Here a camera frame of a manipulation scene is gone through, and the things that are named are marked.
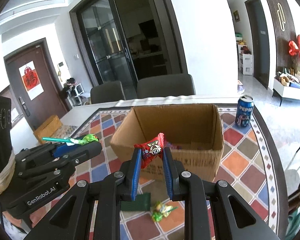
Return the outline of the green lollipop with teal stick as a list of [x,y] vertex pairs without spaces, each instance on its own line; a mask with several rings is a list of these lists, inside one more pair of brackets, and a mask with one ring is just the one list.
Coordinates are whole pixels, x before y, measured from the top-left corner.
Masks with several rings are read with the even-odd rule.
[[79,138],[61,139],[61,138],[42,137],[42,140],[51,141],[51,142],[63,142],[66,143],[67,145],[86,145],[94,141],[99,142],[98,137],[94,134],[87,134],[82,139]]

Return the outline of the small red cartoon snack packet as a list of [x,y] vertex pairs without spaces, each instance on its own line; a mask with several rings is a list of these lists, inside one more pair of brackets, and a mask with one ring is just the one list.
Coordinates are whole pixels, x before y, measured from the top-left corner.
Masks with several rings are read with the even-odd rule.
[[162,159],[164,149],[165,135],[159,133],[152,140],[143,144],[135,144],[134,147],[141,150],[141,168],[146,168],[156,157]]

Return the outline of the woven yellow box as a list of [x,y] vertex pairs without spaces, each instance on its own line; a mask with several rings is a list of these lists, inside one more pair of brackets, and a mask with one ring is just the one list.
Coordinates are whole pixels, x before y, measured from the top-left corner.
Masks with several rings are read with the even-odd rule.
[[40,144],[44,144],[42,137],[51,137],[59,128],[62,127],[62,122],[57,115],[50,116],[45,120],[35,131],[34,136]]

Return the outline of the dark green snack pouch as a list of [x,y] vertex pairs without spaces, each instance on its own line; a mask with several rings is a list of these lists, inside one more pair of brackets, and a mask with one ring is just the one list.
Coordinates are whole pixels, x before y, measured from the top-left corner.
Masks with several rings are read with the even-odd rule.
[[151,209],[151,194],[143,193],[138,194],[134,201],[121,202],[121,211],[136,212],[136,211],[149,211]]

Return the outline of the colourful checkered table mat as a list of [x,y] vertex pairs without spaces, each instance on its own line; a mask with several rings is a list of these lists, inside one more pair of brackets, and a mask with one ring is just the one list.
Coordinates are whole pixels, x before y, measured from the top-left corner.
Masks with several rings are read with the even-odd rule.
[[[283,168],[274,141],[259,111],[253,112],[246,128],[235,125],[236,109],[233,105],[220,106],[223,126],[224,150],[209,156],[200,151],[186,154],[175,152],[174,159],[184,167],[208,181],[225,180],[243,197],[253,210],[268,224],[280,239],[287,229],[287,189]],[[96,182],[119,169],[133,152],[133,145],[142,140],[135,133],[128,150],[116,150],[110,141],[124,118],[131,115],[129,106],[106,107],[91,105],[70,111],[62,123],[77,127],[75,135],[94,133],[103,150],[76,169],[70,179],[74,184],[85,179]],[[121,211],[121,239],[183,239],[185,205],[177,203],[174,211],[160,222],[154,222],[148,211]]]

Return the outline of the yellow green candy packet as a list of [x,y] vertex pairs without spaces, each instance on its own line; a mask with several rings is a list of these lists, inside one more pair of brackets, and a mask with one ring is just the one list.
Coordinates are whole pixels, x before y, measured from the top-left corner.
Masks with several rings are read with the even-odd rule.
[[157,202],[152,209],[151,219],[153,222],[160,222],[163,218],[167,218],[175,209],[177,209],[177,207]]

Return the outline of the red fu character poster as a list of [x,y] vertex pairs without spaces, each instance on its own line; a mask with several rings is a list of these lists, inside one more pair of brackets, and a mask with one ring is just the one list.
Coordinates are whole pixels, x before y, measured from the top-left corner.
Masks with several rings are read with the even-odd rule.
[[44,92],[33,61],[19,67],[19,73],[30,100],[35,99]]

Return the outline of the brown entrance door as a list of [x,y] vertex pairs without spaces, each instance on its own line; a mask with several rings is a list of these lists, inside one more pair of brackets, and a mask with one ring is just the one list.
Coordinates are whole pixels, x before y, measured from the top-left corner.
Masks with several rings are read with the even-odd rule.
[[9,53],[4,62],[17,105],[33,131],[50,116],[61,118],[69,111],[45,38]]

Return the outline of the dark dining chair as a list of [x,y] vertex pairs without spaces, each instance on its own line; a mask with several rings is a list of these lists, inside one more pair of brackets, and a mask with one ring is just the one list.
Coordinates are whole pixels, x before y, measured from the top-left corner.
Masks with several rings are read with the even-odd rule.
[[138,99],[195,94],[192,76],[185,73],[147,77],[137,85]]
[[91,103],[106,103],[125,100],[122,83],[120,81],[106,82],[93,87],[90,91]]

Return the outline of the brown cardboard box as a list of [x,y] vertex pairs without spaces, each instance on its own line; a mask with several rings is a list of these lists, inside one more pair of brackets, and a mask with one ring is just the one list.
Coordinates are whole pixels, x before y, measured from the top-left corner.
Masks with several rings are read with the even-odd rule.
[[110,141],[124,162],[135,144],[143,144],[164,133],[173,159],[203,180],[213,181],[224,150],[221,117],[216,105],[139,106],[130,110]]

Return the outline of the blue Pepsi can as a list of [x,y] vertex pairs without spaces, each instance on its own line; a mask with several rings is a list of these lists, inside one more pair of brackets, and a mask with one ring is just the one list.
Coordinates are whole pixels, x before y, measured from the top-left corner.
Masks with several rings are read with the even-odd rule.
[[250,124],[253,109],[254,101],[251,96],[243,95],[239,98],[235,120],[235,123],[238,127],[247,127]]

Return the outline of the white low tv cabinet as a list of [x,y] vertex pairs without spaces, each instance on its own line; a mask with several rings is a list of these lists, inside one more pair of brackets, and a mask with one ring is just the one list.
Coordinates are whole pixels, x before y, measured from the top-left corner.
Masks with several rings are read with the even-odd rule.
[[284,100],[300,101],[300,83],[290,79],[289,74],[278,72],[274,78],[272,97],[280,99],[280,106]]

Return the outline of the black glass sliding door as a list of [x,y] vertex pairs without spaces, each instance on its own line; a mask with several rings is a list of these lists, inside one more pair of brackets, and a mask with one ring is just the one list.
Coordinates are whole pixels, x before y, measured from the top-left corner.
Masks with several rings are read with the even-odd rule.
[[81,0],[70,20],[94,86],[187,72],[171,0]]

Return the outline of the white storage rack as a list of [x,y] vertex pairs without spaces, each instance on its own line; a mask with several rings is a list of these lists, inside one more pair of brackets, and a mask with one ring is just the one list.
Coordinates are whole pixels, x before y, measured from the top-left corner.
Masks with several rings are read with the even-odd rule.
[[243,75],[253,75],[253,55],[241,33],[235,32],[237,44],[238,70]]

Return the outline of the red bow decoration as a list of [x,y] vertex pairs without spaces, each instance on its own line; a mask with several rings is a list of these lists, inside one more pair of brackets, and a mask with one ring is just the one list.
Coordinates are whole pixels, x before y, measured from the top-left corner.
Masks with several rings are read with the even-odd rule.
[[288,42],[288,53],[290,56],[296,56],[300,57],[300,35],[297,36],[297,42],[290,40]]

